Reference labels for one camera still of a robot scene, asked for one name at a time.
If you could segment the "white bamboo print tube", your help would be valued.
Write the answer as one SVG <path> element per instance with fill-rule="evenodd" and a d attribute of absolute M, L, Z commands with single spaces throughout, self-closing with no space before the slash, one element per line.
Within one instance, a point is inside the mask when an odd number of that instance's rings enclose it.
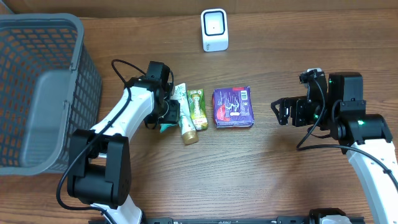
<path fill-rule="evenodd" d="M 177 100 L 180 104 L 180 118 L 178 124 L 181 129 L 184 144 L 190 145 L 198 142 L 197 130 L 190 117 L 190 109 L 187 100 L 187 89 L 185 83 L 181 83 L 175 86 L 174 93 L 171 99 Z"/>

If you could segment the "green yellow snack pouch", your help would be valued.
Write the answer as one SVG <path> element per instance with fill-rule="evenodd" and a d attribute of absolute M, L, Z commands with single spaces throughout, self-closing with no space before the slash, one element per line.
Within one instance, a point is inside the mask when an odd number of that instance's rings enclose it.
<path fill-rule="evenodd" d="M 208 129 L 205 96 L 203 89 L 187 90 L 190 117 L 197 131 Z"/>

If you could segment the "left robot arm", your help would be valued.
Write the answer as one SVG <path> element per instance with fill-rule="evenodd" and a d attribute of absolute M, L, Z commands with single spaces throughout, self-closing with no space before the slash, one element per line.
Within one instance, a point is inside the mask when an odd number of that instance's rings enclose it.
<path fill-rule="evenodd" d="M 58 183 L 57 202 L 67 186 L 83 210 L 99 211 L 107 223 L 146 223 L 131 196 L 129 143 L 140 124 L 156 128 L 177 124 L 180 104 L 171 98 L 174 75 L 162 62 L 151 61 L 140 77 L 124 80 L 123 96 L 109 114 L 90 129 L 77 129 L 70 141 L 69 165 Z"/>

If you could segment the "purple sanitary pad pack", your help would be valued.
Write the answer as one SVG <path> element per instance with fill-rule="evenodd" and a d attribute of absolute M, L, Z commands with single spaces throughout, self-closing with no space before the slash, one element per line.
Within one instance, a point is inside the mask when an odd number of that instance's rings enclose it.
<path fill-rule="evenodd" d="M 217 128 L 250 128 L 254 125 L 250 86 L 217 88 L 212 100 Z"/>

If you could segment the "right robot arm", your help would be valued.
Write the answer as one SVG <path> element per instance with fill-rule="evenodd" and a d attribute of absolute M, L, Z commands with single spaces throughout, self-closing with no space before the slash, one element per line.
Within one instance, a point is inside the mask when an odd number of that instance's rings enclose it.
<path fill-rule="evenodd" d="M 319 68 L 299 76 L 305 96 L 281 98 L 271 109 L 281 125 L 327 131 L 347 156 L 368 201 L 375 223 L 397 223 L 397 158 L 392 133 L 380 114 L 366 112 L 363 77 L 358 72 L 329 75 Z"/>

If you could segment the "teal plastic packet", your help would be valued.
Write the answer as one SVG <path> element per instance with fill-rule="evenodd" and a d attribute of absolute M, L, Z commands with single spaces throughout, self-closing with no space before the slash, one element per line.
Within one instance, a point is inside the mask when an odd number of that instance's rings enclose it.
<path fill-rule="evenodd" d="M 175 124 L 161 124 L 160 125 L 160 133 L 165 132 L 167 129 L 174 127 Z"/>

